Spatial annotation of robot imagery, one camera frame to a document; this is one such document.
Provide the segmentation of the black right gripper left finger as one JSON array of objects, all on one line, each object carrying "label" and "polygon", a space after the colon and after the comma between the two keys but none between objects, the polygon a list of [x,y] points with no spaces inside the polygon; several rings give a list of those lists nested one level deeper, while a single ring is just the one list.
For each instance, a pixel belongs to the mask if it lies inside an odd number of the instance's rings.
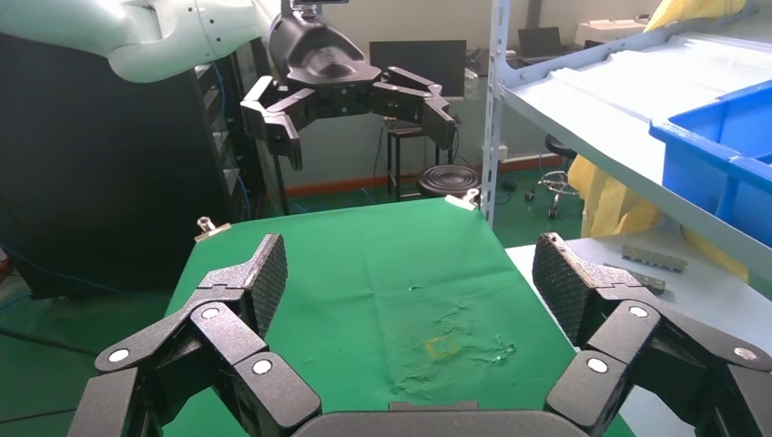
[{"label": "black right gripper left finger", "polygon": [[275,233],[209,272],[179,310],[96,357],[69,434],[159,436],[205,390],[251,436],[290,436],[319,416],[319,395],[266,340],[287,278]]}]

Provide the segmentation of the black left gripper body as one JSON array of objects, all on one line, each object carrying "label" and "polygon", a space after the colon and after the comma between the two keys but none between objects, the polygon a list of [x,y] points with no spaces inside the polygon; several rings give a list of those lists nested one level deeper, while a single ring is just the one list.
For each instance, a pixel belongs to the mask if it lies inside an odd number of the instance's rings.
[{"label": "black left gripper body", "polygon": [[283,16],[269,36],[269,53],[289,90],[313,91],[316,118],[371,112],[371,86],[381,70],[323,17],[299,12]]}]

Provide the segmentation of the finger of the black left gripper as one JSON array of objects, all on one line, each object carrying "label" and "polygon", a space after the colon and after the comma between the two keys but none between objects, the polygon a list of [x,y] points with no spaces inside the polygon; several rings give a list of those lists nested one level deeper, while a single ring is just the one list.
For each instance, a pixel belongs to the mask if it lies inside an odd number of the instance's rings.
[{"label": "finger of the black left gripper", "polygon": [[261,76],[240,106],[248,133],[261,141],[272,156],[285,157],[295,171],[303,169],[299,132],[316,119],[315,91],[291,91],[272,76]]},{"label": "finger of the black left gripper", "polygon": [[456,120],[450,103],[441,95],[442,86],[396,66],[384,70],[371,84],[371,112],[419,125],[439,149],[452,148]]}]

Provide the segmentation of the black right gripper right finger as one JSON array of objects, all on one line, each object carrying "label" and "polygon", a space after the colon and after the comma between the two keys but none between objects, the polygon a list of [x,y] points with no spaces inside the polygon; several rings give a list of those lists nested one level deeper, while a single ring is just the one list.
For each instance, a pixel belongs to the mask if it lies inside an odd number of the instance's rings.
[{"label": "black right gripper right finger", "polygon": [[639,387],[698,436],[771,433],[771,358],[757,346],[669,308],[628,272],[580,258],[553,232],[536,241],[532,276],[577,349],[547,411],[600,436]]}]

